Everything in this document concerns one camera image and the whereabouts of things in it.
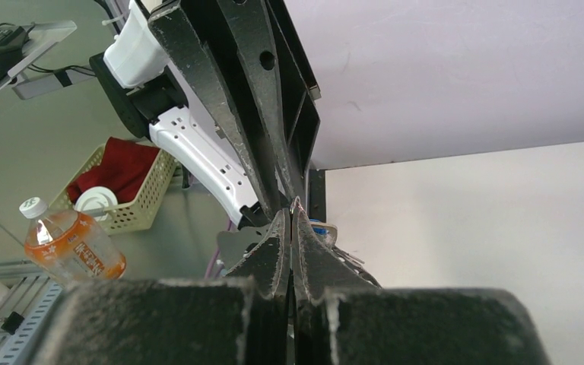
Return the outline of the white round lid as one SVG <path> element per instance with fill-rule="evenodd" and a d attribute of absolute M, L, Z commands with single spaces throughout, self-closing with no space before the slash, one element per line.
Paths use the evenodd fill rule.
<path fill-rule="evenodd" d="M 95 186 L 83 192 L 76 201 L 74 208 L 93 217 L 96 221 L 105 221 L 110 215 L 108 208 L 118 205 L 115 193 L 103 186 Z"/>

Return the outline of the beige perforated basket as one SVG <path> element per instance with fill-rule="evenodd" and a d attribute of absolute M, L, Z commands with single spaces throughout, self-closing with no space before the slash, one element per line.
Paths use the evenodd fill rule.
<path fill-rule="evenodd" d="M 89 212 L 108 234 L 151 227 L 176 159 L 147 144 L 111 137 L 97 147 L 49 204 Z"/>

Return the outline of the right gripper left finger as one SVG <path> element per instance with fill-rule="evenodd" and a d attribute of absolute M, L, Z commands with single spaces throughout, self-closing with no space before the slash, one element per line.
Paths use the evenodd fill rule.
<path fill-rule="evenodd" d="M 284 364 L 290 216 L 217 280 L 91 280 L 68 286 L 32 364 Z"/>

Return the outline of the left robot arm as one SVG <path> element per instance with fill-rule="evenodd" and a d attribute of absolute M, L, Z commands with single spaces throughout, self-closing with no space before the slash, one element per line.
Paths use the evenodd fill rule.
<path fill-rule="evenodd" d="M 308 199 L 321 92 L 283 1 L 127 1 L 91 57 L 124 126 L 175 157 L 238 227 Z"/>

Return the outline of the key with blue tag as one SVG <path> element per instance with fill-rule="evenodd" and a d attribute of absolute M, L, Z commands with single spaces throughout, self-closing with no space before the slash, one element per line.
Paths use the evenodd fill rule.
<path fill-rule="evenodd" d="M 328 248 L 333 249 L 338 238 L 338 228 L 334 224 L 315 219 L 311 219 L 310 223 L 314 233 L 323 239 Z"/>

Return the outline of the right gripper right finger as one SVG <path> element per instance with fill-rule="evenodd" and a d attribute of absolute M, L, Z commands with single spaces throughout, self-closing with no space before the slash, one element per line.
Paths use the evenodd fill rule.
<path fill-rule="evenodd" d="M 382 288 L 291 205 L 298 364 L 546 364 L 525 306 L 507 290 Z"/>

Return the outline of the orange drink bottle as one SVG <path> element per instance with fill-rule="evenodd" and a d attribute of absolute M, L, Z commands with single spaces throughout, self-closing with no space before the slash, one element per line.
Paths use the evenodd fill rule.
<path fill-rule="evenodd" d="M 19 212 L 30 222 L 25 255 L 59 285 L 125 274 L 125 256 L 91 216 L 70 208 L 51 209 L 38 197 L 22 202 Z"/>

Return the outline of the red cloth in basket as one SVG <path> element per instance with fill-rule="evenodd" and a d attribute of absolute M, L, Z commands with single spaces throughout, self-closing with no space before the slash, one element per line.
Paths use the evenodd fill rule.
<path fill-rule="evenodd" d="M 131 202 L 148 175 L 160 149 L 119 138 L 107 140 L 101 162 L 79 175 L 71 182 L 66 192 L 71 203 L 95 186 L 112 190 L 118 203 Z"/>

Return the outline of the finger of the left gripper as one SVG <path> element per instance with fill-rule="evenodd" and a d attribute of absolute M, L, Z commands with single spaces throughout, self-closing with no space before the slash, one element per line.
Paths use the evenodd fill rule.
<path fill-rule="evenodd" d="M 289 199 L 306 198 L 321 91 L 283 1 L 220 1 Z"/>
<path fill-rule="evenodd" d="M 274 165 L 267 153 L 239 47 L 219 1 L 167 1 L 151 12 L 151 33 L 235 150 L 240 166 L 204 132 L 182 165 L 212 193 L 233 220 L 270 220 L 280 204 Z"/>

